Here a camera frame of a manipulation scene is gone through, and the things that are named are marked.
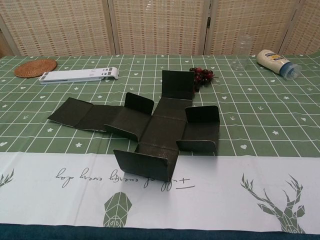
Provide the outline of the black foldable cardboard box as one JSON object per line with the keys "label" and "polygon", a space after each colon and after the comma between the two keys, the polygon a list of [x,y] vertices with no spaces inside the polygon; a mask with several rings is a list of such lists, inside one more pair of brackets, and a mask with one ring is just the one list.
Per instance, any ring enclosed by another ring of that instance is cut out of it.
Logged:
{"label": "black foldable cardboard box", "polygon": [[193,106],[193,71],[164,70],[158,103],[128,92],[123,106],[68,98],[51,121],[80,130],[106,131],[137,142],[114,150],[126,173],[169,182],[181,151],[218,152],[220,115],[215,105]]}

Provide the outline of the dark red grape bunch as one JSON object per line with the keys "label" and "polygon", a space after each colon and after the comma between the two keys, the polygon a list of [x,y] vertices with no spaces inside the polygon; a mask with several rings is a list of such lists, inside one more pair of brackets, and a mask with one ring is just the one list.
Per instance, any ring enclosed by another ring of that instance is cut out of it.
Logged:
{"label": "dark red grape bunch", "polygon": [[200,67],[191,67],[189,71],[195,73],[193,78],[194,94],[199,92],[201,86],[209,85],[215,77],[212,70],[202,69]]}

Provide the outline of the bamboo folding screen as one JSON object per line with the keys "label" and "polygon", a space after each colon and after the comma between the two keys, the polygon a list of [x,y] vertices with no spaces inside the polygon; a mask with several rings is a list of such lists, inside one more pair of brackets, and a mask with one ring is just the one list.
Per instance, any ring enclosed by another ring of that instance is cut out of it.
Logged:
{"label": "bamboo folding screen", "polygon": [[20,56],[312,54],[320,0],[0,0],[0,36]]}

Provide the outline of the white flat electronic device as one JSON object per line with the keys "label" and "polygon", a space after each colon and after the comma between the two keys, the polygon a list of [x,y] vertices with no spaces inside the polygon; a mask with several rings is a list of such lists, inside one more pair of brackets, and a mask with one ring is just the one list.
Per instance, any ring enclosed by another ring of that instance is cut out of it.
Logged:
{"label": "white flat electronic device", "polygon": [[48,71],[38,79],[41,85],[101,81],[104,78],[117,80],[119,70],[116,67]]}

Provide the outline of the clear empty jar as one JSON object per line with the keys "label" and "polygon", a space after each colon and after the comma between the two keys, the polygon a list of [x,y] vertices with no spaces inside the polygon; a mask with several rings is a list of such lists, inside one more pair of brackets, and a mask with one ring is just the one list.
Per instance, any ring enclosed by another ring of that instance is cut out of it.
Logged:
{"label": "clear empty jar", "polygon": [[235,43],[233,57],[231,58],[231,68],[234,71],[243,71],[249,61],[253,45],[253,37],[249,35],[239,36]]}

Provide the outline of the mayonnaise squeeze bottle blue cap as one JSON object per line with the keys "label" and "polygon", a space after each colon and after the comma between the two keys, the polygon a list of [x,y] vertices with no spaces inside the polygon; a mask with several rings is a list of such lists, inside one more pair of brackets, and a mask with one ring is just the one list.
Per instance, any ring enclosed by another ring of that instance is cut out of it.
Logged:
{"label": "mayonnaise squeeze bottle blue cap", "polygon": [[300,76],[302,67],[292,63],[277,53],[264,49],[256,56],[257,63],[280,75],[286,80],[294,80]]}

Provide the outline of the round woven rattan coaster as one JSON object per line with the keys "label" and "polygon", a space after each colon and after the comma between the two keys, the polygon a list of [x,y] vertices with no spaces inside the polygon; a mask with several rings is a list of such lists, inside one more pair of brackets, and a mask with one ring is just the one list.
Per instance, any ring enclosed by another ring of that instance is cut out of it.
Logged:
{"label": "round woven rattan coaster", "polygon": [[15,68],[14,75],[20,78],[35,78],[45,72],[53,71],[57,65],[53,59],[32,60]]}

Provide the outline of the dark teal under cloth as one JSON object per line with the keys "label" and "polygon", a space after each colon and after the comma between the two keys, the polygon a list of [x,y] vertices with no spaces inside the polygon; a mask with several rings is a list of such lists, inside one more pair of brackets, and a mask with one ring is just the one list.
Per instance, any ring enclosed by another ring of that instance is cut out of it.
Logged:
{"label": "dark teal under cloth", "polygon": [[320,234],[0,223],[0,240],[320,240]]}

